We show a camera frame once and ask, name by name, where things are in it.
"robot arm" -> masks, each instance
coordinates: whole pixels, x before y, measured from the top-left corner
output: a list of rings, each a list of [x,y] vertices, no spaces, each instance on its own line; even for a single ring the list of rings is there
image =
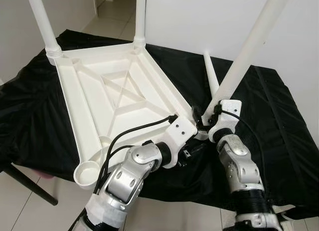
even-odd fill
[[[222,100],[219,109],[240,114],[241,102]],[[282,228],[264,197],[257,165],[248,148],[234,135],[238,120],[225,113],[212,117],[214,125],[208,132],[211,142],[217,143],[237,212],[236,224],[228,231],[274,230]],[[146,142],[127,151],[125,160],[108,177],[98,194],[93,194],[86,205],[86,215],[73,230],[117,230],[137,199],[144,179],[159,167],[172,168],[186,141],[197,133],[197,128],[186,118],[178,117],[166,130],[159,143]]]
[[[86,205],[86,215],[75,225],[74,231],[117,230],[137,199],[144,179],[159,167],[174,167],[178,153],[186,141],[197,133],[196,127],[185,117],[178,117],[166,129],[159,143],[146,142],[130,148],[122,163],[110,174],[98,194]]]

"white wall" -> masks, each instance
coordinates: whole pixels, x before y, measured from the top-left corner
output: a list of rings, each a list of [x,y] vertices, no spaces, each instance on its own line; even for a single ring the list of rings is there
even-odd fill
[[[234,60],[266,0],[147,0],[147,43]],[[318,1],[290,0],[254,64],[274,68],[319,145]]]
[[[94,0],[43,0],[54,34],[81,31],[95,16]],[[28,0],[0,0],[0,78],[6,82],[44,48]]]

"black fabric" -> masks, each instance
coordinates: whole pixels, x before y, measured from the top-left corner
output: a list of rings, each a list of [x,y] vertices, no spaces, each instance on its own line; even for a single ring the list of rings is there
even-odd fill
[[[127,42],[69,30],[58,38],[63,50]],[[203,56],[154,45],[146,48],[187,102],[203,112],[211,100]],[[221,82],[232,62],[218,58],[212,58],[212,62]],[[291,210],[294,217],[317,216],[319,151],[276,71],[251,66],[232,98],[243,102],[241,117],[261,139],[266,198],[275,205],[295,205]],[[241,123],[236,134],[261,168],[253,134]],[[151,173],[141,195],[233,210],[216,147],[206,144],[187,166]],[[0,87],[0,170],[10,162],[67,180],[73,180],[79,162],[57,72],[44,51],[15,79]]]

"black cloth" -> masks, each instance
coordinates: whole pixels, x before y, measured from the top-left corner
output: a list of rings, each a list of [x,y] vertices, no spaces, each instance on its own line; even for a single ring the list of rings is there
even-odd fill
[[[128,43],[70,30],[57,41],[63,50]],[[211,100],[203,56],[154,45],[146,49],[187,102],[203,112]],[[212,62],[221,82],[232,62],[219,58]],[[295,205],[292,218],[317,216],[319,151],[277,72],[251,66],[232,98],[243,102],[241,117],[261,140],[268,200]],[[253,134],[241,122],[236,133],[261,169]],[[151,173],[141,196],[233,210],[215,145],[206,142],[206,148],[194,157],[183,168]],[[67,180],[73,180],[79,163],[59,78],[44,51],[0,87],[0,170],[11,162]]]

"white chair leg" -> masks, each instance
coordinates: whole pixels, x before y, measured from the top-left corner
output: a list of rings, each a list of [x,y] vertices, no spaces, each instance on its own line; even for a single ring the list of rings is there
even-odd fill
[[[208,51],[204,52],[204,60],[205,60],[207,78],[208,78],[208,83],[210,88],[210,94],[211,94],[211,98],[213,98],[219,88],[219,83],[218,83],[214,66],[213,66],[213,63],[211,62]]]
[[[208,120],[214,113],[214,107],[220,100],[231,98],[249,66],[253,63],[257,51],[265,43],[287,1],[267,0],[238,57],[229,68],[227,75],[202,116],[203,125],[208,125]]]
[[[145,7],[146,0],[136,0],[136,22],[134,46],[145,46]]]
[[[61,47],[56,42],[42,0],[29,0],[29,2],[45,43],[46,56],[48,57],[50,64],[54,65],[54,59],[62,57],[63,53]]]

